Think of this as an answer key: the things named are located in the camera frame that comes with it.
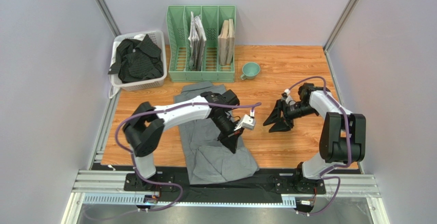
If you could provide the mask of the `grey long sleeve shirt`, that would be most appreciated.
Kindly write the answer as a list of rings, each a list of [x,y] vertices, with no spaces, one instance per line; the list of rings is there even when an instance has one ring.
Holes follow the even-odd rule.
[[[259,166],[238,138],[232,153],[217,139],[220,130],[211,119],[199,119],[178,127],[191,185],[220,184],[251,177]]]

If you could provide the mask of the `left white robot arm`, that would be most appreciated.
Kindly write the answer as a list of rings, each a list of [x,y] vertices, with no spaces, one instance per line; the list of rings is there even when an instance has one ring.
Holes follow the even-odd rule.
[[[242,119],[233,120],[229,112],[239,104],[231,90],[223,94],[203,92],[193,99],[168,106],[152,106],[144,102],[118,126],[117,132],[123,132],[129,144],[127,151],[131,154],[136,175],[148,179],[156,173],[153,152],[162,134],[190,121],[210,119],[220,132],[218,141],[236,153],[237,141],[244,128]]]

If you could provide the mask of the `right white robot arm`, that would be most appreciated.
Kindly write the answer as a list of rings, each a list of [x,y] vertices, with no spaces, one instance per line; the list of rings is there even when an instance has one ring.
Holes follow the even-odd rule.
[[[313,158],[299,163],[291,187],[299,193],[312,193],[322,177],[335,168],[345,168],[365,157],[366,117],[340,105],[326,87],[304,83],[299,87],[299,101],[284,91],[281,99],[264,121],[269,132],[288,132],[294,121],[307,115],[320,116],[324,123],[319,141],[319,152]]]

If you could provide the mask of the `teal cup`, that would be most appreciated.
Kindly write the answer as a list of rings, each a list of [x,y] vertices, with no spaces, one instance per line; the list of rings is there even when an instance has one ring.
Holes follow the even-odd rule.
[[[241,80],[252,80],[260,73],[261,67],[255,62],[249,62],[243,65]]]

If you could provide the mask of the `brown books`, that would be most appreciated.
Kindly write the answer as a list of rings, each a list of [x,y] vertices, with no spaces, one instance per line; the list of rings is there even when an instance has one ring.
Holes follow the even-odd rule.
[[[221,33],[217,37],[220,65],[229,65],[234,56],[235,28],[232,18],[224,20]]]

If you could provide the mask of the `grey magazines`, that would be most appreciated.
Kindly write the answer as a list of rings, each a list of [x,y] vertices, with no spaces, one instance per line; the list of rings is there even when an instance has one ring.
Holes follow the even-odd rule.
[[[190,12],[190,32],[188,40],[191,50],[191,55],[189,58],[189,70],[201,71],[207,38],[200,16],[195,16],[192,11]]]

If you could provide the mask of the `black striped shirt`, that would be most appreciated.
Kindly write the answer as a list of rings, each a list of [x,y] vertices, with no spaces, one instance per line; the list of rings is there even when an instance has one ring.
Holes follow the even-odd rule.
[[[163,77],[164,69],[161,48],[148,34],[143,39],[126,38],[115,50],[115,62],[109,75],[117,75],[123,84],[141,82]]]

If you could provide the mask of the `green file organizer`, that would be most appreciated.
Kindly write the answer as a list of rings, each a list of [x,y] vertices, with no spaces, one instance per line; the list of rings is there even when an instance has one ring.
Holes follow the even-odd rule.
[[[234,54],[220,50],[223,26],[234,26],[234,5],[171,5],[166,23],[172,82],[235,81]]]

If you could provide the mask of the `white laundry basket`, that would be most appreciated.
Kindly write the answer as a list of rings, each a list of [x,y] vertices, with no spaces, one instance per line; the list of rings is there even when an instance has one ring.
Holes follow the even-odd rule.
[[[167,76],[165,53],[160,30],[117,36],[108,71],[112,87],[135,91],[162,86]]]

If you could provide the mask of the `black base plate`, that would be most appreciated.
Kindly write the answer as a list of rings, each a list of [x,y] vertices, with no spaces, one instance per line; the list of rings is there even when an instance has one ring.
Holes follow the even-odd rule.
[[[182,167],[159,167],[157,173],[144,182],[135,173],[127,173],[122,190],[154,192],[159,201],[220,202],[220,203],[278,203],[282,194],[326,194],[323,180],[296,178],[295,169],[262,168],[251,177],[219,184],[192,185],[188,171]]]

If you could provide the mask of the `aluminium frame rail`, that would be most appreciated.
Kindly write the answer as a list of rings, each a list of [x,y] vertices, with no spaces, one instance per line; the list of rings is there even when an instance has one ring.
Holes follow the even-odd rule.
[[[80,170],[73,185],[73,193],[83,194],[84,204],[96,205],[139,205],[153,206],[148,202],[154,192],[127,192],[122,190],[127,171],[87,171]],[[331,175],[324,182],[326,194],[316,197],[318,207],[327,203],[341,200],[356,201],[365,199],[369,207],[380,208],[383,205],[379,189],[372,175],[339,174]],[[234,208],[294,208],[300,201],[309,201],[308,195],[282,194],[278,203],[220,203],[220,202],[179,202],[173,201],[156,203],[156,206],[175,207],[234,207]]]

